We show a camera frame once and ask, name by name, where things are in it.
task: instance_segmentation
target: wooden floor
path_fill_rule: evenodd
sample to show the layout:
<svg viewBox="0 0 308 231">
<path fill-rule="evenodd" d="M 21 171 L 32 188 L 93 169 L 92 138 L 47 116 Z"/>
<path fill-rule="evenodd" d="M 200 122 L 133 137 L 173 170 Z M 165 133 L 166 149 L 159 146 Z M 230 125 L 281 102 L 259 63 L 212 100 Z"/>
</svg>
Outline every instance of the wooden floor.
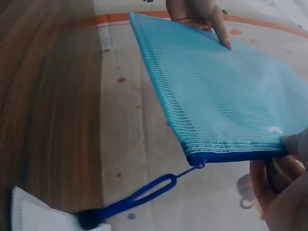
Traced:
<svg viewBox="0 0 308 231">
<path fill-rule="evenodd" d="M 68 212 L 103 205 L 91 16 L 92 0 L 0 1 L 1 231 L 14 185 Z"/>
</svg>

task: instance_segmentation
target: mesh pouch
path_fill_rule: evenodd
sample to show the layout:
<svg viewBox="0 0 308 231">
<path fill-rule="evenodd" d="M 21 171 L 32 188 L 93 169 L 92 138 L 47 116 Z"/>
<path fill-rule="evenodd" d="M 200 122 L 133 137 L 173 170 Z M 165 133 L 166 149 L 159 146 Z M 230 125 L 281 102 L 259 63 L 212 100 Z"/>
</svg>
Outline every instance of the mesh pouch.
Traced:
<svg viewBox="0 0 308 231">
<path fill-rule="evenodd" d="M 308 86 L 282 61 L 180 23 L 129 18 L 190 165 L 283 156 L 280 138 L 308 126 Z"/>
</svg>

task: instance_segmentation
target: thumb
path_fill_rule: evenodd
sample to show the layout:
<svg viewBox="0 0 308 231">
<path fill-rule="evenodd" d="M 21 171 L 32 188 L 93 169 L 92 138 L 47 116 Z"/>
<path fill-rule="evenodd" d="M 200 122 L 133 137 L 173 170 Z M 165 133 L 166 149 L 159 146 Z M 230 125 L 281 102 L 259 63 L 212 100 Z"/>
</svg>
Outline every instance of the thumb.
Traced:
<svg viewBox="0 0 308 231">
<path fill-rule="evenodd" d="M 294 155 L 295 158 L 299 157 L 299 160 L 308 170 L 308 128 L 304 131 L 282 138 L 282 145 L 290 155 Z"/>
<path fill-rule="evenodd" d="M 209 20 L 212 23 L 213 29 L 215 30 L 217 37 L 222 45 L 230 50 L 234 50 L 232 43 L 229 39 L 228 31 L 225 27 L 223 18 L 222 18 L 222 11 L 221 8 L 215 4 L 213 11 L 209 17 Z"/>
</svg>

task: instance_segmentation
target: orange stripe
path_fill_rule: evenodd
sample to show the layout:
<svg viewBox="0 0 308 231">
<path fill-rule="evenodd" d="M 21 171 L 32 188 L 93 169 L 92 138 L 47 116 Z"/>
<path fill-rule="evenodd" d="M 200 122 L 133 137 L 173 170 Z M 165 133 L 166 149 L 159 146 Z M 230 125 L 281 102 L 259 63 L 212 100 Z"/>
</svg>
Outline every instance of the orange stripe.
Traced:
<svg viewBox="0 0 308 231">
<path fill-rule="evenodd" d="M 157 18 L 169 18 L 167 11 L 148 11 L 148 12 L 137 12 L 148 16 L 153 16 Z M 113 14 L 101 14 L 95 17 L 97 24 L 101 23 L 111 23 L 111 22 L 121 22 L 128 20 L 128 13 L 113 13 Z M 287 26 L 282 26 L 276 23 L 270 23 L 258 19 L 238 17 L 234 15 L 224 14 L 223 19 L 228 22 L 245 23 L 255 26 L 262 26 L 266 28 L 276 29 L 284 32 L 288 32 L 293 35 L 298 35 L 308 39 L 308 32 L 298 29 L 293 29 Z"/>
</svg>

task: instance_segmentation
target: hand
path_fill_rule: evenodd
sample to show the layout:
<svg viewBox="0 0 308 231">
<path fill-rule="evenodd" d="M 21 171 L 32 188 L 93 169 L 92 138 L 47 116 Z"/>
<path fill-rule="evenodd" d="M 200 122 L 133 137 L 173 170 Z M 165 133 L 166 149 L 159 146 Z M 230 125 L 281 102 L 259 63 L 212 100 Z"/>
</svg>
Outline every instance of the hand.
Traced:
<svg viewBox="0 0 308 231">
<path fill-rule="evenodd" d="M 166 0 L 166 6 L 172 21 L 206 31 L 213 28 L 220 43 L 233 50 L 221 8 L 215 0 Z"/>
<path fill-rule="evenodd" d="M 251 161 L 250 176 L 270 231 L 308 230 L 308 128 L 287 136 L 289 156 Z M 300 160 L 305 169 L 295 159 Z"/>
</svg>

